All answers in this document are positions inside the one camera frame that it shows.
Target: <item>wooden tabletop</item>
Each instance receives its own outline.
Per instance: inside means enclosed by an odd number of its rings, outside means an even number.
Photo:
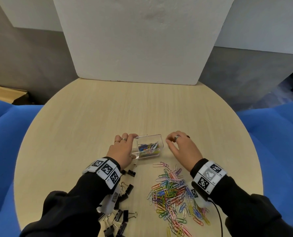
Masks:
[[[70,191],[89,163],[106,155],[115,135],[161,134],[164,141],[176,130],[186,132],[203,156],[220,164],[245,191],[263,194],[260,165],[248,132],[227,103],[205,85],[77,79],[46,103],[22,142],[14,179],[20,227],[40,219],[51,191]],[[182,167],[164,142],[160,157],[135,160],[136,176],[121,177],[134,188],[120,208],[138,213],[137,219],[129,220],[124,236],[166,236],[167,221],[159,219],[146,199],[163,173],[163,168],[152,167],[160,161]],[[191,180],[186,170],[181,174]],[[214,207],[209,210],[210,226],[201,227],[188,217],[193,236],[220,236],[218,214]],[[224,226],[226,216],[221,214],[224,236],[230,236]]]

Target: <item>white board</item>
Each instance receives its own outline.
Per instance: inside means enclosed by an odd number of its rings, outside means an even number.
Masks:
[[[54,0],[79,77],[186,85],[197,83],[232,3]]]
[[[293,0],[235,0],[216,46],[293,54]]]
[[[0,0],[14,27],[62,31],[53,0]]]

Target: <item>person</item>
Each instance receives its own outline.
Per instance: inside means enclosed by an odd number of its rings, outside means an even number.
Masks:
[[[130,153],[136,136],[127,133],[117,135],[105,159],[114,163],[118,170],[128,167],[132,162]],[[193,178],[208,163],[184,132],[172,132],[166,142]],[[44,201],[41,219],[28,224],[20,237],[97,236],[101,228],[97,207],[106,195],[113,193],[117,183],[110,189],[97,173],[85,173],[70,192],[51,192]],[[283,221],[267,197],[247,194],[230,176],[220,179],[209,198],[228,216],[225,225],[232,237],[293,237],[293,228]]]

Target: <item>blue sofa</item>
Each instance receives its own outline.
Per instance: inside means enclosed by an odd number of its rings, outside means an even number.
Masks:
[[[238,112],[255,145],[264,195],[293,225],[293,102]]]
[[[0,101],[0,237],[20,234],[13,191],[15,164],[25,133],[42,107]]]

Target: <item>plastic box filled with paper clips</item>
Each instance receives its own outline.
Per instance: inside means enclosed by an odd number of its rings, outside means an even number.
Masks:
[[[133,140],[132,154],[138,158],[159,156],[164,147],[162,136],[143,135]]]

